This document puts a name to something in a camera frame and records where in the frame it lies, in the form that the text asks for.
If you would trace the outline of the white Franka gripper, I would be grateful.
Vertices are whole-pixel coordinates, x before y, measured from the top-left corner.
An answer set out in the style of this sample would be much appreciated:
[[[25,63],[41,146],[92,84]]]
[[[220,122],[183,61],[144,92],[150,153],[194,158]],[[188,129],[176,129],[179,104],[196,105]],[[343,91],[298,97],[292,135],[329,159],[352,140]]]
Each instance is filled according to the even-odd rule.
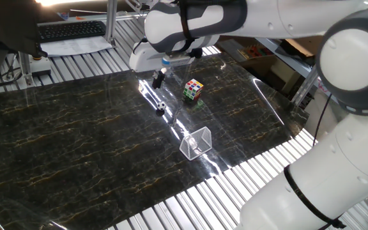
[[[129,66],[135,72],[159,70],[153,73],[153,89],[160,88],[167,69],[175,66],[189,65],[200,58],[200,48],[178,53],[159,53],[148,42],[135,44],[130,55]]]

